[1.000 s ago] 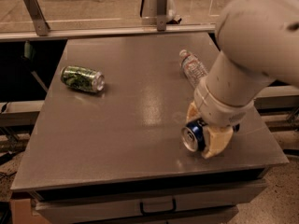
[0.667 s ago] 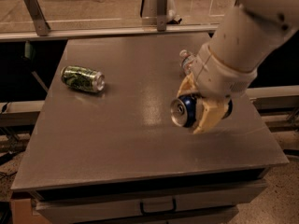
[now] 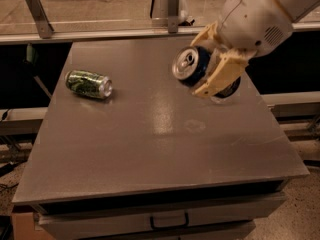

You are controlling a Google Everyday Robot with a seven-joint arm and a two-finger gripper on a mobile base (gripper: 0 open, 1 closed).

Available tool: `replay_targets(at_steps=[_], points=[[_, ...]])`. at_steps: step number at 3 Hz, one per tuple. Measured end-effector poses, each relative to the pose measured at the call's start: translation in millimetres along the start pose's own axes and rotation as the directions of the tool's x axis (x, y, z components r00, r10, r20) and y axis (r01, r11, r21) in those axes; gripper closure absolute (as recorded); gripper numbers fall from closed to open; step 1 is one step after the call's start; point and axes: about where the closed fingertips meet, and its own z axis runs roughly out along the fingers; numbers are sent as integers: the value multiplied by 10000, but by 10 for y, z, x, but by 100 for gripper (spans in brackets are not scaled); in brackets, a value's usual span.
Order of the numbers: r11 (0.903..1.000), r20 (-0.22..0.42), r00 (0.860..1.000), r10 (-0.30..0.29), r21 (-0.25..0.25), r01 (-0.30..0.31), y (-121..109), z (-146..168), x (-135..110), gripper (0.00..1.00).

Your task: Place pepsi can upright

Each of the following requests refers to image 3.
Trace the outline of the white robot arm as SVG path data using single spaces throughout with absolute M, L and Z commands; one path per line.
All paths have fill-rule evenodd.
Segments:
M 212 53 L 192 94 L 207 98 L 229 87 L 250 59 L 275 50 L 291 36 L 293 24 L 319 4 L 320 0 L 227 0 L 218 20 L 191 42 Z

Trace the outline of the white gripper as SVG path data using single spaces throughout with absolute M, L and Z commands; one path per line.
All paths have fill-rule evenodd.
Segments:
M 256 50 L 257 57 L 265 56 L 292 32 L 292 21 L 277 0 L 227 0 L 219 27 L 217 21 L 206 25 L 190 43 L 212 55 L 205 75 L 191 93 L 200 98 L 233 95 L 249 61 L 248 53 L 237 49 Z

